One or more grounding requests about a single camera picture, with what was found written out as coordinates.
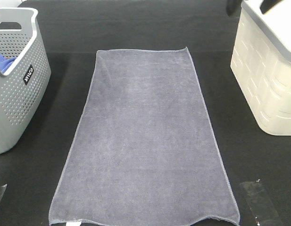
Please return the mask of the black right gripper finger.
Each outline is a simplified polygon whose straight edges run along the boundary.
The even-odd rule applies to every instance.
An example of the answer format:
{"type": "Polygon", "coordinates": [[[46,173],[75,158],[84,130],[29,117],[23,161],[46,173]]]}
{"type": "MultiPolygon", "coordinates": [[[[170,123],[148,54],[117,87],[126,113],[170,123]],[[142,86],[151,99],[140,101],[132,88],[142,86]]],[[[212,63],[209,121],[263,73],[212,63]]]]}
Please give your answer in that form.
{"type": "Polygon", "coordinates": [[[260,11],[262,14],[265,14],[269,11],[272,7],[278,4],[281,0],[263,0],[260,5],[260,11]]]}
{"type": "Polygon", "coordinates": [[[239,7],[238,0],[227,0],[226,2],[226,13],[228,16],[232,16],[237,8],[239,7]]]}

